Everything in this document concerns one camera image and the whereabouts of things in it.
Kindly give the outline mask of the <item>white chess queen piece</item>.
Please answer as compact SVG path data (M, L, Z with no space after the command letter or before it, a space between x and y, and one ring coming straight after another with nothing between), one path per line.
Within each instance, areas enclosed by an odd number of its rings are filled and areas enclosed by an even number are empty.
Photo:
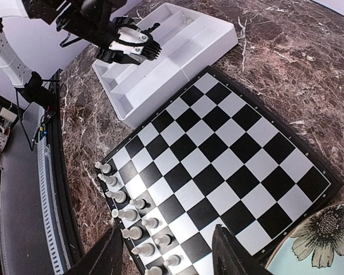
M144 243L144 244L140 245L139 247L134 247L131 250L132 254L140 255L140 256L144 256L144 257L149 257L149 256L153 255L154 252L155 252L155 247L151 243Z

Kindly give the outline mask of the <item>black and grey chessboard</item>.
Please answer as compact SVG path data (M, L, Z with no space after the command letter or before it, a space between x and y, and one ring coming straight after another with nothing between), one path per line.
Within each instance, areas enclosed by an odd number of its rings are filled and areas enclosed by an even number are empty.
M142 198L134 221L141 239L128 250L169 234L168 246L133 255L143 274L176 254L164 274L212 274L212 238L225 226L248 253L261 258L300 221L330 201L342 182L288 126L218 70L207 67L103 160L118 183L103 191ZM143 219L159 226L145 228Z

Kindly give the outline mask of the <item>white chess rook piece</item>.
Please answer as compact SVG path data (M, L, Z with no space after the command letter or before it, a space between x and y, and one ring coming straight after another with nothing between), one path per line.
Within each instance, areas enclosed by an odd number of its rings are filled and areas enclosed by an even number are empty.
M98 174L97 177L103 181L105 184L108 184L110 186L115 186L118 183L118 179L115 176L106 176L103 174Z

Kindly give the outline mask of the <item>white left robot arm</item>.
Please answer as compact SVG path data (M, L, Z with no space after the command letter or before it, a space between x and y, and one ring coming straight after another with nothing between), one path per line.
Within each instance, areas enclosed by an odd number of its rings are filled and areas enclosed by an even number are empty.
M126 15L142 1L127 1L126 5L116 11L112 17ZM65 69L75 57L89 45L81 40L66 48L59 46L68 32L56 31L56 24L48 25L40 19L21 17L3 18L3 30L11 47L27 67L36 71L44 79L50 78L59 68ZM0 69L0 94L11 97L11 81Z

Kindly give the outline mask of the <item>white chess pawn piece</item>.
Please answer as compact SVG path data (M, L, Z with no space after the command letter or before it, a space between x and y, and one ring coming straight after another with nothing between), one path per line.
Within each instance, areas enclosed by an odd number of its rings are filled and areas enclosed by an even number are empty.
M106 197L112 198L116 203L124 203L127 199L127 194L124 191L107 191L105 193Z

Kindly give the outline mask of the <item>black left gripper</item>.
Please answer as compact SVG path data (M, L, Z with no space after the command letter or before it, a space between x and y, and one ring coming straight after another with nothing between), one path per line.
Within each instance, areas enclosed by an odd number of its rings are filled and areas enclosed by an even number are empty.
M111 50L109 46L116 38L118 23L129 23L132 25L134 20L130 17L117 17L115 22L110 21L104 33L100 32L96 23L86 19L79 11L64 12L57 18L57 30L65 30L86 40L98 47L95 57L108 64L135 64L140 62L133 57L124 54L121 50Z

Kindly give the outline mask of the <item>white plastic parts tray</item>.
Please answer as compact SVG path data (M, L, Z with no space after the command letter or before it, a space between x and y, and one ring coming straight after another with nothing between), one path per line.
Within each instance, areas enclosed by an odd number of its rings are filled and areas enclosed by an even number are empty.
M183 16L193 22L185 25ZM171 3L162 4L138 26L145 29L157 22L161 26L152 35L162 51L155 61L134 65L96 60L92 65L118 119L132 129L238 43L234 24Z

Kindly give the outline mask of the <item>white chess king piece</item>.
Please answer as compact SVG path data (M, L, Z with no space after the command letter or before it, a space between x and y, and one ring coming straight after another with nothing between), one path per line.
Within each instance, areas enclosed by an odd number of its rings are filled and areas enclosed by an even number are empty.
M143 231L138 226L133 226L130 229L122 229L123 238L131 238L133 240L141 239Z

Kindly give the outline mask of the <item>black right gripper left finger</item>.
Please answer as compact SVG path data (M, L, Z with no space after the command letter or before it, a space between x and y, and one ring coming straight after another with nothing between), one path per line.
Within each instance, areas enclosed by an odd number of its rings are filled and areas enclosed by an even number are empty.
M64 274L121 274L123 237L120 229L112 228L95 243L88 253Z

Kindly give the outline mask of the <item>white chess knight piece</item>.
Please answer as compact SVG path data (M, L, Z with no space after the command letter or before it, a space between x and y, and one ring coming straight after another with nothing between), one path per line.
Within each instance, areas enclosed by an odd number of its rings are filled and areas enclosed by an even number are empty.
M162 274L163 274L163 270L159 266L152 266L151 268L146 269L144 273L144 275L162 275Z

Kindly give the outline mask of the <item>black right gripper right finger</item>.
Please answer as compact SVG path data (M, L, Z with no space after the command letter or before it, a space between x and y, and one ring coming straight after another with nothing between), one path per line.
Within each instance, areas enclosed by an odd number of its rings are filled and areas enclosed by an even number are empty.
M239 243L234 234L216 225L212 238L213 274L269 275Z

